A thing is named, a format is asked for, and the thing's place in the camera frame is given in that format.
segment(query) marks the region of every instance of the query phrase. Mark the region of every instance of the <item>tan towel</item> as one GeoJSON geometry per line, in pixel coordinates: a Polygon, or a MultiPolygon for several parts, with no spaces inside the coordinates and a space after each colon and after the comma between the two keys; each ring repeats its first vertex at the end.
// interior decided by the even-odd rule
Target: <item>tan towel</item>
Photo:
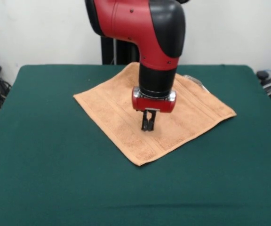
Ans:
{"type": "Polygon", "coordinates": [[[168,154],[236,113],[195,82],[176,75],[172,113],[157,113],[154,131],[141,131],[142,112],[133,109],[139,64],[131,63],[110,80],[74,95],[90,118],[134,164],[141,166],[168,154]]]}

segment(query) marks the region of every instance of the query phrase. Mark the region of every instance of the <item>red robot arm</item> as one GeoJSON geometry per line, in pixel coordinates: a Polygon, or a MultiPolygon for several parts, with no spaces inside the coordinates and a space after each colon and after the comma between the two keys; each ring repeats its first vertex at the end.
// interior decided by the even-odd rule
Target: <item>red robot arm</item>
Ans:
{"type": "MultiPolygon", "coordinates": [[[[185,36],[181,4],[176,0],[86,0],[86,6],[97,34],[139,48],[139,88],[132,91],[133,108],[144,115],[145,111],[172,112],[176,93],[171,89],[185,36]]],[[[153,130],[153,125],[143,120],[142,129],[153,130]]]]}

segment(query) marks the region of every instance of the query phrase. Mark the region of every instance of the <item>green tablecloth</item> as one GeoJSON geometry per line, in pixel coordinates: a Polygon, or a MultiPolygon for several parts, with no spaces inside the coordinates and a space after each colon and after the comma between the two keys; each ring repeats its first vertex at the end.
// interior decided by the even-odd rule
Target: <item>green tablecloth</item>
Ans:
{"type": "Polygon", "coordinates": [[[271,101],[253,71],[179,66],[238,116],[137,167],[72,97],[121,69],[20,70],[0,112],[0,226],[271,226],[271,101]]]}

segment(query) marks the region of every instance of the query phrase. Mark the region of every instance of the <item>white wall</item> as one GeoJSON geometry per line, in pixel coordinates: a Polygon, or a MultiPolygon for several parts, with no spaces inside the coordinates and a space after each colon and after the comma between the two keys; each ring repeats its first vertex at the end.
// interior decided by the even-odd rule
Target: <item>white wall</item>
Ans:
{"type": "MultiPolygon", "coordinates": [[[[271,0],[191,0],[180,64],[271,69],[271,0]]],[[[101,64],[84,0],[0,0],[0,65],[11,83],[25,64],[101,64]]]]}

